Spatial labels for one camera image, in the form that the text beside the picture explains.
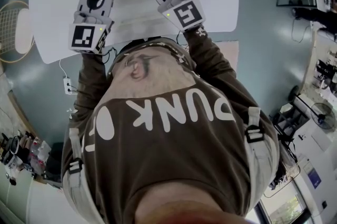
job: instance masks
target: black buckle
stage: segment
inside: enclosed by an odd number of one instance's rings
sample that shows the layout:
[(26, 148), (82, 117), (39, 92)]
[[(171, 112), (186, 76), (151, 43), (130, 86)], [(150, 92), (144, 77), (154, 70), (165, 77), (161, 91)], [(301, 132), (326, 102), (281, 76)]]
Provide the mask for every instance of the black buckle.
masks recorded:
[[(256, 133), (259, 133), (261, 135), (261, 137), (251, 139), (250, 135), (251, 134), (256, 134)], [(246, 129), (245, 135), (247, 137), (247, 142), (248, 143), (254, 143), (254, 142), (264, 141), (264, 128), (256, 126), (256, 125), (251, 125), (251, 126), (249, 126)]]
[(82, 171), (82, 164), (83, 164), (82, 159), (80, 159), (80, 158), (74, 159), (74, 161), (72, 163), (70, 163), (69, 174), (75, 174), (75, 173), (81, 172)]

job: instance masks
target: black fan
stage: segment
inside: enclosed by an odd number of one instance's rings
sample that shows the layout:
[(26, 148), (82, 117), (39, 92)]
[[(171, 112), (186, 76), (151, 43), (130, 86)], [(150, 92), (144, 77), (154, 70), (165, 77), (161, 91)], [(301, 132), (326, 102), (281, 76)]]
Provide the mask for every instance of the black fan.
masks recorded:
[(322, 129), (332, 129), (335, 126), (336, 118), (332, 109), (324, 103), (316, 103), (312, 107), (309, 107), (299, 96), (300, 88), (295, 86), (289, 94), (288, 100), (293, 101), (298, 98), (305, 106), (311, 111), (312, 120)]

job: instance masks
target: brown sweatshirt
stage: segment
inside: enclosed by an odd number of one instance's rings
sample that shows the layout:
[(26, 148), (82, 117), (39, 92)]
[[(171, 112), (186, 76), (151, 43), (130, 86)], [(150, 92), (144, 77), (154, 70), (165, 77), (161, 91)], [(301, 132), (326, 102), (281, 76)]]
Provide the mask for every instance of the brown sweatshirt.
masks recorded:
[[(210, 193), (226, 212), (250, 203), (244, 147), (248, 108), (257, 106), (203, 28), (185, 33), (190, 54), (160, 38), (102, 59), (83, 55), (75, 113), (93, 200), (106, 223), (132, 223), (144, 193), (183, 182)], [(268, 118), (261, 123), (277, 142)], [(70, 140), (62, 176), (72, 161)]]

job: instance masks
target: strap buckle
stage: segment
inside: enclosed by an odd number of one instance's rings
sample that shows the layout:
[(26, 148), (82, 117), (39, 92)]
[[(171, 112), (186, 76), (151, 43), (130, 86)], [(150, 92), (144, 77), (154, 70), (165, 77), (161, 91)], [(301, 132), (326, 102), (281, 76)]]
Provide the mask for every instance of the strap buckle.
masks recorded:
[(74, 159), (74, 162), (70, 163), (69, 174), (79, 173), (82, 170), (83, 161), (80, 158)]
[(256, 125), (250, 125), (246, 131), (247, 143), (264, 141), (264, 128)]

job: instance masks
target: power strip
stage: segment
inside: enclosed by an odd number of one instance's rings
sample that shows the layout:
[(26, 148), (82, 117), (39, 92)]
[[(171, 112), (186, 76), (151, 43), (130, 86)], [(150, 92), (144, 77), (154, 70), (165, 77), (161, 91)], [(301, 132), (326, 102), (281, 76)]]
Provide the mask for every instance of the power strip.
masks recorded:
[(64, 85), (64, 92), (67, 95), (73, 95), (73, 88), (71, 87), (72, 81), (69, 78), (64, 78), (63, 79), (63, 85)]

